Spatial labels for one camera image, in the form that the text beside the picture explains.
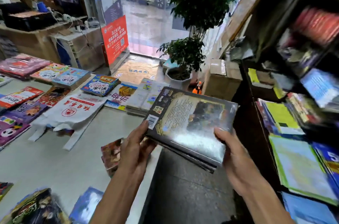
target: red logo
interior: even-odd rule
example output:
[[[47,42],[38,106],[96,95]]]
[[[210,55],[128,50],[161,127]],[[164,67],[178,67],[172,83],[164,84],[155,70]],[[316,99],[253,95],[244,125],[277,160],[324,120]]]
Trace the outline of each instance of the red logo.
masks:
[[[76,108],[67,108],[66,110],[63,110],[62,115],[64,117],[70,117],[73,116],[77,112]]]

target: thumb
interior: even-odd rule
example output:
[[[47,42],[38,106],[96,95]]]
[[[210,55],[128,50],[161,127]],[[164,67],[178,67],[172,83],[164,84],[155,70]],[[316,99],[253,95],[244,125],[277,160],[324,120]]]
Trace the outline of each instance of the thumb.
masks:
[[[243,145],[239,141],[237,135],[232,135],[230,132],[223,130],[220,127],[214,128],[214,135],[219,140],[225,142],[227,146],[231,149],[232,153],[240,153],[241,151],[243,151]]]

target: cardboard box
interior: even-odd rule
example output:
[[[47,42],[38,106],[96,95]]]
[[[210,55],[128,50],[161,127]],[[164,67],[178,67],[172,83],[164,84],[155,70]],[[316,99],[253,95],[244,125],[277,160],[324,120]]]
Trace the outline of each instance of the cardboard box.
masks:
[[[242,76],[235,62],[211,59],[210,70],[206,73],[202,94],[232,101]]]

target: finger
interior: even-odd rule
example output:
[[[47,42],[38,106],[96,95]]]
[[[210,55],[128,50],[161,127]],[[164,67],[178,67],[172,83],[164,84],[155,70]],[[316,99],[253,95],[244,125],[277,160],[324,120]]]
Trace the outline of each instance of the finger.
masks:
[[[147,138],[147,140],[142,143],[140,152],[142,153],[143,157],[147,159],[156,146],[157,143],[155,141]]]
[[[243,152],[243,145],[235,135],[231,135],[230,132],[227,132],[226,130],[223,130],[219,127],[214,128],[214,134],[218,139],[224,141],[227,144],[232,153],[236,154]]]
[[[127,137],[132,144],[140,143],[148,129],[148,120],[144,120],[136,129],[134,129]]]

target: doormat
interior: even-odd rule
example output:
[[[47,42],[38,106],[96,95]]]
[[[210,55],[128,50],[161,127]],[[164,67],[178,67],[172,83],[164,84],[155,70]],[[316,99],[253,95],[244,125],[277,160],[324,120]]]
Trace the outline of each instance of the doormat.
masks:
[[[114,77],[121,81],[140,84],[143,78],[155,80],[159,64],[128,61],[116,71]]]

